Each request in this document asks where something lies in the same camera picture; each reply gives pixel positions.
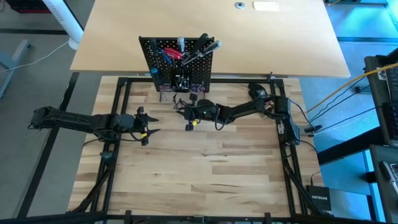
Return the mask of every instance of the white pipe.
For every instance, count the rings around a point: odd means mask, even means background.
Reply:
[[[63,0],[43,0],[43,2],[68,33],[70,37],[69,46],[77,50],[83,36],[83,30],[65,2]]]

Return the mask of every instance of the white cable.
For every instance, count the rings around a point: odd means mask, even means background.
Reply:
[[[44,59],[48,58],[49,56],[51,56],[52,54],[54,54],[54,52],[56,52],[56,51],[57,51],[58,49],[60,49],[61,47],[65,46],[67,43],[69,43],[69,40],[68,40],[66,43],[62,44],[61,46],[57,47],[55,50],[53,50],[53,51],[52,51],[51,53],[49,53],[47,56],[42,57],[42,58],[38,59],[38,60],[35,61],[35,62],[28,63],[28,64],[25,64],[25,65],[16,66],[16,67],[14,67],[14,68],[5,69],[5,70],[1,71],[0,73],[6,72],[6,71],[10,71],[10,70],[13,70],[13,69],[17,69],[17,68],[21,68],[21,67],[25,67],[25,66],[28,66],[28,65],[36,64],[37,62],[39,62],[39,61],[41,61],[41,60],[44,60]]]
[[[349,124],[351,124],[351,123],[353,123],[353,122],[359,120],[360,118],[362,118],[363,116],[367,115],[368,113],[370,113],[370,112],[372,112],[372,111],[373,111],[373,110],[368,111],[368,112],[365,113],[365,114],[362,114],[361,116],[357,117],[355,120],[353,120],[353,121],[351,121],[351,122],[349,122],[349,123],[343,124],[343,125],[341,125],[341,126],[338,126],[338,127],[335,127],[335,128],[329,129],[329,130],[326,130],[326,131],[322,131],[322,132],[320,132],[320,133],[315,133],[315,135],[327,133],[327,132],[332,131],[332,130],[334,130],[334,129],[338,129],[338,128],[342,128],[342,127],[344,127],[344,126],[347,126],[347,125],[349,125]]]

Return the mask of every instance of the pegboard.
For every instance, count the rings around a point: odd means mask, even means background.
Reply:
[[[178,50],[177,45],[177,37],[139,37],[139,42],[142,47],[142,52],[144,53],[145,59],[148,64],[148,69],[157,68],[156,57],[152,51],[152,47],[150,46],[150,40],[155,39],[157,41],[157,46],[159,49],[164,49],[165,47],[170,47],[175,50]],[[185,38],[185,53],[189,53],[191,51],[193,45],[199,38]],[[214,37],[207,38],[206,43],[200,49],[203,50],[211,43],[214,42]],[[159,54],[157,57],[159,61],[159,72],[160,79],[163,83],[170,83],[170,73],[173,64],[168,64],[164,61],[162,54]],[[174,63],[178,68],[183,67],[188,73],[191,73],[191,83],[192,85],[202,85],[206,88],[205,92],[208,93],[210,90],[210,76],[211,76],[211,63],[213,61],[213,53],[206,54],[202,58],[197,58],[194,61],[182,65],[182,60],[174,60]],[[157,82],[154,82],[156,86],[156,90],[159,90],[159,85]]]

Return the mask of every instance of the wooden tabletop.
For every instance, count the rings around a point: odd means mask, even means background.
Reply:
[[[139,36],[221,40],[213,73],[349,77],[322,0],[276,1],[257,11],[242,0],[96,0],[71,69],[148,72]]]
[[[102,78],[93,114],[111,111],[117,79]],[[298,80],[285,80],[285,90],[304,108]],[[172,109],[172,95],[159,103],[153,83],[132,84],[127,113],[134,114],[143,106],[150,116],[160,119],[150,123],[150,129],[162,130],[151,136],[145,147],[121,142],[109,213],[132,210],[135,215],[261,217],[271,212],[273,217],[289,217],[275,121],[251,114],[221,131],[215,130],[214,123],[202,121],[194,131],[186,132],[187,121]],[[228,106],[251,100],[247,84],[212,83],[206,98]],[[305,124],[295,106],[292,115],[297,124]],[[92,139],[95,136],[87,135],[87,141]],[[98,141],[83,148],[68,209],[75,208],[94,186],[102,149],[103,143]],[[310,176],[320,170],[317,154],[307,144],[298,145],[297,153],[303,183],[308,185]],[[314,175],[314,183],[323,184],[320,174]],[[299,212],[295,187],[293,191]]]

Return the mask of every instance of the light wooden desk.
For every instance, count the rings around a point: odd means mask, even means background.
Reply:
[[[143,37],[199,37],[223,45],[213,73],[349,77],[322,0],[276,0],[279,11],[256,11],[242,0],[96,0],[71,69],[148,72]]]
[[[117,80],[102,78],[93,114],[111,111]],[[299,81],[284,81],[287,97],[304,108]],[[270,92],[269,85],[264,86]],[[206,98],[229,106],[251,100],[247,84],[225,83],[212,83]],[[193,132],[186,132],[187,121],[172,109],[173,103],[163,101],[159,103],[153,83],[132,84],[126,113],[134,114],[143,106],[150,116],[160,119],[150,123],[150,129],[162,130],[150,137],[146,147],[121,142],[110,214],[132,210],[135,215],[263,217],[270,212],[272,217],[290,216],[274,120],[252,114],[221,131],[215,130],[214,123],[202,121]],[[295,106],[292,115],[297,124],[305,124]],[[89,134],[86,140],[94,138]],[[101,142],[84,147],[69,209],[77,207],[94,186],[102,149]],[[320,170],[317,154],[304,143],[297,146],[297,154],[303,184],[308,185],[310,176]],[[314,175],[314,183],[322,185],[320,174]],[[292,188],[299,212],[298,194],[294,185]]]

